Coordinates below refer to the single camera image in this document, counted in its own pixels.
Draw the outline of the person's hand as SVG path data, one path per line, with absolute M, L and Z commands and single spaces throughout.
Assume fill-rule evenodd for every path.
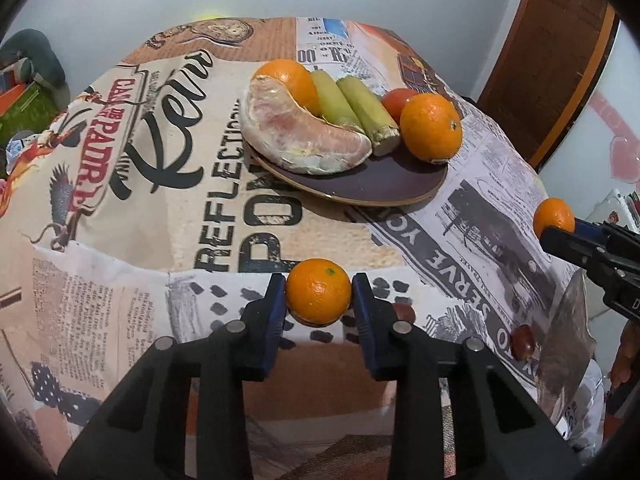
M 608 375 L 613 389 L 616 389 L 624 382 L 628 382 L 631 376 L 631 365 L 639 352 L 639 348 L 639 325 L 629 321 L 620 335 L 620 346 L 618 347 L 612 370 Z

